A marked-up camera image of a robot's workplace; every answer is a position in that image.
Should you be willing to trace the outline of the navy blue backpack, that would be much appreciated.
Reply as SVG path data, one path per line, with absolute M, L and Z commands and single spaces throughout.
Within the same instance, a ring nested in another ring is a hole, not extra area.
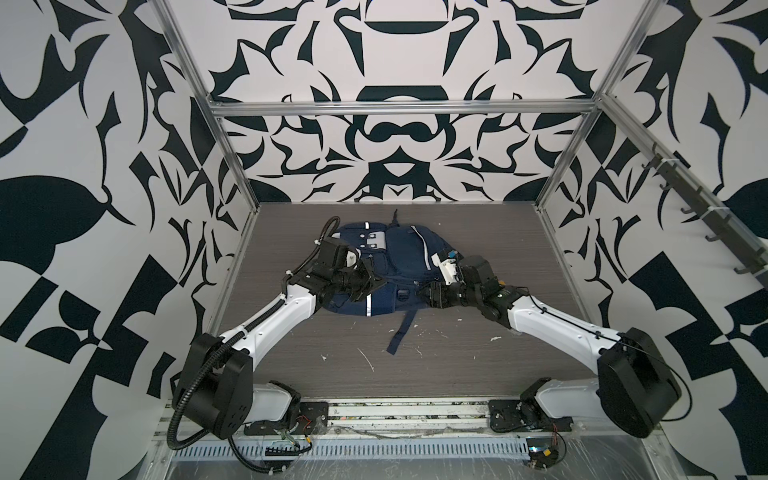
M 365 317 L 402 312 L 403 321 L 387 347 L 387 352 L 394 355 L 417 312 L 427 307 L 418 296 L 419 290 L 442 278 L 431 257 L 456 249 L 428 227 L 402 224 L 396 218 L 388 224 L 347 223 L 331 236 L 348 243 L 363 258 L 370 258 L 374 271 L 385 278 L 387 284 L 356 302 L 337 295 L 325 309 L 336 314 Z M 459 259 L 463 258 L 456 251 Z

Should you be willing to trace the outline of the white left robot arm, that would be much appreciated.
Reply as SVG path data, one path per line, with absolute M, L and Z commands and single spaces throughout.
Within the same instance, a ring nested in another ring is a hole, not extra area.
M 304 263 L 285 274 L 281 293 L 267 306 L 219 336 L 204 333 L 192 342 L 173 394 L 169 448 L 187 448 L 209 434 L 227 439 L 254 421 L 253 373 L 266 354 L 334 296 L 357 301 L 386 283 L 374 272 L 373 260 L 343 240 L 317 240 Z

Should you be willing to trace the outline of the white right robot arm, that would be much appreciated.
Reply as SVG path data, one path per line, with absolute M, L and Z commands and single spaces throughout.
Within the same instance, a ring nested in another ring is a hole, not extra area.
M 535 337 L 592 373 L 583 380 L 549 379 L 524 399 L 545 416 L 607 419 L 623 432 L 646 438 L 686 394 L 651 337 L 599 327 L 545 304 L 522 286 L 503 284 L 480 256 L 432 256 L 440 279 L 420 295 L 432 308 L 474 307 L 488 320 Z

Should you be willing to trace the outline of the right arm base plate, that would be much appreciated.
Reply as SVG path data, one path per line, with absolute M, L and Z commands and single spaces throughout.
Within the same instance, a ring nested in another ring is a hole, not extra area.
M 572 431 L 571 417 L 550 417 L 534 400 L 494 399 L 488 409 L 489 427 L 496 433 Z

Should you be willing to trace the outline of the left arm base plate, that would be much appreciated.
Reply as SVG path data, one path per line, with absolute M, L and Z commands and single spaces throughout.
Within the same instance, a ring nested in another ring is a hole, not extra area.
M 281 420 L 264 420 L 247 424 L 244 434 L 266 436 L 287 432 L 291 435 L 311 435 L 327 426 L 329 406 L 330 404 L 325 401 L 301 401 L 291 405 Z

